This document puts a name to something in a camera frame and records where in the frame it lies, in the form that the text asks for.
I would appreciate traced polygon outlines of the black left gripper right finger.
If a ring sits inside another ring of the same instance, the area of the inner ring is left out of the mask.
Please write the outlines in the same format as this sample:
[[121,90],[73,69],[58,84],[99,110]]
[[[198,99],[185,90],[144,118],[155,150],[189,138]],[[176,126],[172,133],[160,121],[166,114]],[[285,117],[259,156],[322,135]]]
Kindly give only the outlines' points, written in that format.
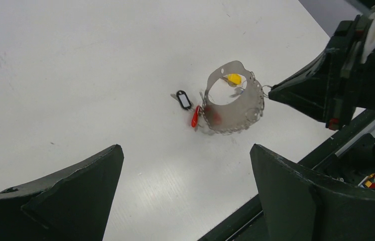
[[347,184],[253,145],[271,240],[375,240],[375,190]]

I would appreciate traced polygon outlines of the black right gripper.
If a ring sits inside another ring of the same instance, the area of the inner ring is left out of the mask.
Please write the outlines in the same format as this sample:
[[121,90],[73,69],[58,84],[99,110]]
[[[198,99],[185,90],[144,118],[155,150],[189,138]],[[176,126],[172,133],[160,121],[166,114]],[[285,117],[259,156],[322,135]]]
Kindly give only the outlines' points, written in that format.
[[364,61],[371,21],[342,21],[327,50],[271,87],[270,100],[288,105],[331,130],[348,125],[357,107],[375,110],[375,48]]

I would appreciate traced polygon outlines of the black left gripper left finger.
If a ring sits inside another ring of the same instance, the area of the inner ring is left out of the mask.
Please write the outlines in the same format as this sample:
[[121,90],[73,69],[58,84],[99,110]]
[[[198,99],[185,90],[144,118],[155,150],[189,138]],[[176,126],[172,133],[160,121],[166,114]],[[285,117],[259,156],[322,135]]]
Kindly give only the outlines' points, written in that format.
[[120,145],[0,192],[0,240],[102,240],[120,178]]

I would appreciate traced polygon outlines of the large steel keyring plate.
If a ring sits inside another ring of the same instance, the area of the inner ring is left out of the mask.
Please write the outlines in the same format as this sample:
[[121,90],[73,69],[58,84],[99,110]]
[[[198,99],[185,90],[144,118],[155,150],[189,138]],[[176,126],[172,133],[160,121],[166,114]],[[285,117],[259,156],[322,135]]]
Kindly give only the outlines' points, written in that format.
[[[229,82],[228,76],[237,74],[245,80],[237,85],[234,100],[221,105],[210,99],[210,91],[218,80]],[[214,70],[207,79],[204,92],[200,93],[201,115],[212,133],[229,135],[249,129],[264,114],[265,97],[263,86],[255,78],[253,72],[246,70],[244,65],[234,60]]]

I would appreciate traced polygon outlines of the red key tag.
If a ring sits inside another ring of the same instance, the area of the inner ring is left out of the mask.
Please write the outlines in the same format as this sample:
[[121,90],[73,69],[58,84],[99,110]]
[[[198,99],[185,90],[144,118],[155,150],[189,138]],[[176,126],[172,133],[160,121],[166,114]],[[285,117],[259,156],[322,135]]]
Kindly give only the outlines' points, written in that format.
[[196,106],[196,108],[194,110],[194,114],[193,114],[193,117],[192,117],[192,120],[191,120],[191,127],[192,128],[196,128],[197,125],[198,125],[200,109],[201,109],[201,106],[198,105],[198,106]]

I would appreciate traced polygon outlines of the black key tag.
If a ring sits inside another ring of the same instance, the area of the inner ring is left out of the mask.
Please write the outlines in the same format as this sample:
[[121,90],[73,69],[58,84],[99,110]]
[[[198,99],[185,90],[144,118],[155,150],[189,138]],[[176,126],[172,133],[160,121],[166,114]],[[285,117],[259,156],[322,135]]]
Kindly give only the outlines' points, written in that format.
[[190,110],[192,108],[192,103],[190,99],[188,98],[185,91],[183,90],[177,91],[176,98],[184,110]]

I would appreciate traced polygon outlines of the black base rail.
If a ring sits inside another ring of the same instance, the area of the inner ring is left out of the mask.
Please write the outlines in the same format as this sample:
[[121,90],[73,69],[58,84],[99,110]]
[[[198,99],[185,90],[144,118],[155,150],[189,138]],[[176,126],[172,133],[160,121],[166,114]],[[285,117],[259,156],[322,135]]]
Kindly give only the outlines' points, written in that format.
[[250,151],[258,194],[203,240],[375,240],[375,111],[298,163]]

